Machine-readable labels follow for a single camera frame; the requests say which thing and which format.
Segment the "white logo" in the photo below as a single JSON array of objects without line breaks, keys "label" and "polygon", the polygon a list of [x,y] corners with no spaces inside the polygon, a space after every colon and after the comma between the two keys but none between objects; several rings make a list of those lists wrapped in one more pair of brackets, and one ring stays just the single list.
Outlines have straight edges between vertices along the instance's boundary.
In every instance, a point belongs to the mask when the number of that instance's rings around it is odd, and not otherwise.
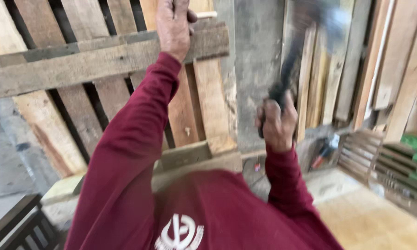
[{"label": "white logo", "polygon": [[[172,221],[174,233],[173,239],[168,236],[168,229],[170,228]],[[179,226],[179,215],[177,213],[173,214],[173,218],[170,219],[168,224],[162,229],[161,236],[159,236],[155,242],[155,248],[157,250],[196,250],[199,247],[202,236],[204,235],[204,226],[199,225],[196,230],[195,221],[184,214],[182,215],[180,222],[184,225]],[[188,235],[181,240],[180,236],[186,233],[188,233]]]}]

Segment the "person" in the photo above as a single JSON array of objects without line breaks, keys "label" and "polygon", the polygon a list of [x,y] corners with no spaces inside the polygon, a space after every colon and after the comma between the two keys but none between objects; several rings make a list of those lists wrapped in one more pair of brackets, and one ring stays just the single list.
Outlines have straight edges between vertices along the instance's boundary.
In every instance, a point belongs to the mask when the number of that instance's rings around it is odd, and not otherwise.
[{"label": "person", "polygon": [[188,5],[158,1],[161,53],[94,151],[65,249],[342,249],[301,178],[290,95],[283,112],[269,100],[258,109],[256,126],[266,116],[268,203],[241,174],[224,170],[193,172],[152,194],[167,105],[190,47],[188,22],[195,21]]}]

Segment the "hand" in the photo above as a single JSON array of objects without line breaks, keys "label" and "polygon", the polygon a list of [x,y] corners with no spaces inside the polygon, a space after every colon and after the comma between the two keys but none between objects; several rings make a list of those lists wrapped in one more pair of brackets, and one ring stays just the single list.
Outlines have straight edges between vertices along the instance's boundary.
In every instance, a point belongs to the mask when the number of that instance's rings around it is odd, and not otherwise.
[{"label": "hand", "polygon": [[286,106],[284,112],[275,100],[264,100],[264,104],[258,107],[258,116],[255,119],[256,127],[261,127],[261,120],[265,114],[263,134],[273,152],[283,153],[290,151],[293,145],[293,133],[298,121],[298,113],[293,105],[290,91],[286,92]]},{"label": "hand", "polygon": [[196,13],[188,9],[189,0],[159,0],[156,29],[161,41],[161,51],[183,62],[190,49],[189,22],[198,20]]}]

